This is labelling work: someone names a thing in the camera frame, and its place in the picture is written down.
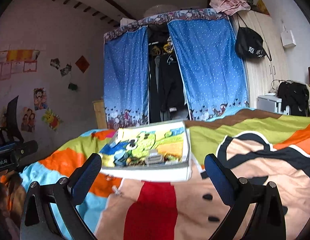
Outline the person's left hand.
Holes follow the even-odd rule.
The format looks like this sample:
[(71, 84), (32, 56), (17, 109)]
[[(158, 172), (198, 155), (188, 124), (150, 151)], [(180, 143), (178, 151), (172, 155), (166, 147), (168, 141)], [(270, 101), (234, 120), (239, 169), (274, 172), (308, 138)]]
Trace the person's left hand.
[(8, 229), (8, 222), (12, 222), (18, 229), (25, 200), (25, 190), (22, 179), (15, 172), (0, 173), (0, 223)]

